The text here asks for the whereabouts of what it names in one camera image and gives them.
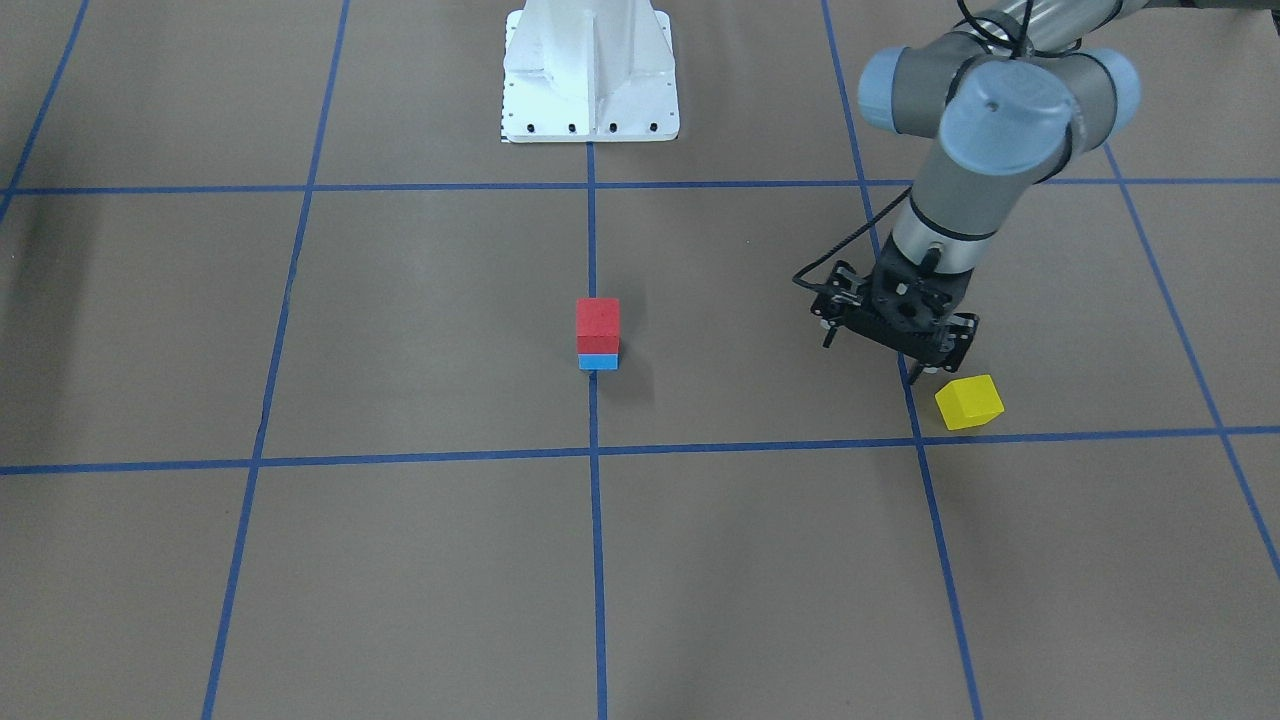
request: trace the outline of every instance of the yellow block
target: yellow block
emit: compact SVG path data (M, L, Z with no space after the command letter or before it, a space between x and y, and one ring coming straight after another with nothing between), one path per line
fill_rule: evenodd
M951 380L933 400L938 402L942 411L942 421L948 430L963 430L986 425L1005 411L1005 404L1000 401L996 392L996 383L991 375L977 375Z

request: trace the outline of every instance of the blue block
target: blue block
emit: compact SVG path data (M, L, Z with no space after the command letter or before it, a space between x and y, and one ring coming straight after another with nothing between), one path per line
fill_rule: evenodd
M579 370L617 370L618 369L618 356L617 355L579 355L577 356L577 369Z

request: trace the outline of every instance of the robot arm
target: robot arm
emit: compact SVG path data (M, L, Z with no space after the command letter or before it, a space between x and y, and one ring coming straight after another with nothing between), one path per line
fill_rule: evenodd
M797 275L818 295L810 310L828 329L824 346L844 327L915 359L913 382L920 372L959 369L978 318L956 307L1014 205L1137 113L1134 67L1114 50L1076 51L1071 44L1144 6L1187 5L1032 3L1025 28L1025 3L1006 0L925 47L891 47L868 63L858 88L867 120L932 138L933 146L899 199L909 204L868 275L846 263L820 286Z

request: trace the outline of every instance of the red block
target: red block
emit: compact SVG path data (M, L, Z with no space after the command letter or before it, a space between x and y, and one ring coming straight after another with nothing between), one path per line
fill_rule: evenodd
M617 355L622 345L622 307L617 297L577 300L579 355Z

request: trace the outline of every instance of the gray floor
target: gray floor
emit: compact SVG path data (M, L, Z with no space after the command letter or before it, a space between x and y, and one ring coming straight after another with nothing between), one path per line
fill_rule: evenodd
M584 149L498 142L512 0L0 1L0 717L1280 717L1271 18L1091 36L948 433L787 278L952 3L658 6L680 140Z

